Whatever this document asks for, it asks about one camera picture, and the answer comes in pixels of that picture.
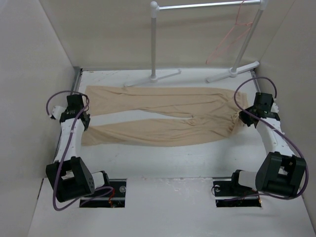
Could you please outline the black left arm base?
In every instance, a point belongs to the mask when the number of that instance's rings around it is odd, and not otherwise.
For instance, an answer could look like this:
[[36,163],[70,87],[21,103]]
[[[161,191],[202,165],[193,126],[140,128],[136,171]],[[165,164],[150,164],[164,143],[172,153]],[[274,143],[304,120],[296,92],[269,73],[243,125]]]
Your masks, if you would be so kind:
[[126,179],[109,179],[104,171],[92,173],[95,185],[93,194],[82,197],[80,208],[124,208]]

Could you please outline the beige trousers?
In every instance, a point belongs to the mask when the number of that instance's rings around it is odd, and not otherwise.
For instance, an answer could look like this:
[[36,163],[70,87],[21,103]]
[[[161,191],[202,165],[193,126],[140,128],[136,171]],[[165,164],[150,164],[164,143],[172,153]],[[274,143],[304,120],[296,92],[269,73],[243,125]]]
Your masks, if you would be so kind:
[[238,133],[247,95],[214,87],[88,86],[92,117],[142,111],[151,118],[90,125],[83,146],[110,143],[177,147],[220,141]]

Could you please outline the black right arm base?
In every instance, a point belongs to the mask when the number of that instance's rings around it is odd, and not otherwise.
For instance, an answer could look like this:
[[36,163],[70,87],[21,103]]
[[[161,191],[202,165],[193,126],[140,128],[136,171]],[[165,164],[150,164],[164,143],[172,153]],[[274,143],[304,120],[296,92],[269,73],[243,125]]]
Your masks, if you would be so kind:
[[236,170],[231,177],[213,178],[211,193],[215,196],[215,205],[220,207],[261,207],[254,178],[255,172]]

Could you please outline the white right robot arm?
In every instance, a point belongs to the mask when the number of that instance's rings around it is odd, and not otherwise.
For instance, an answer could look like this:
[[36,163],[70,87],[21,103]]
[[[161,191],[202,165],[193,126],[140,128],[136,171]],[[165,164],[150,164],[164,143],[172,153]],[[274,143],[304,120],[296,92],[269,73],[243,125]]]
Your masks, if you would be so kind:
[[286,142],[273,96],[257,92],[254,104],[240,111],[239,119],[248,127],[253,125],[257,129],[267,153],[256,173],[255,189],[276,198],[297,197],[307,164]]

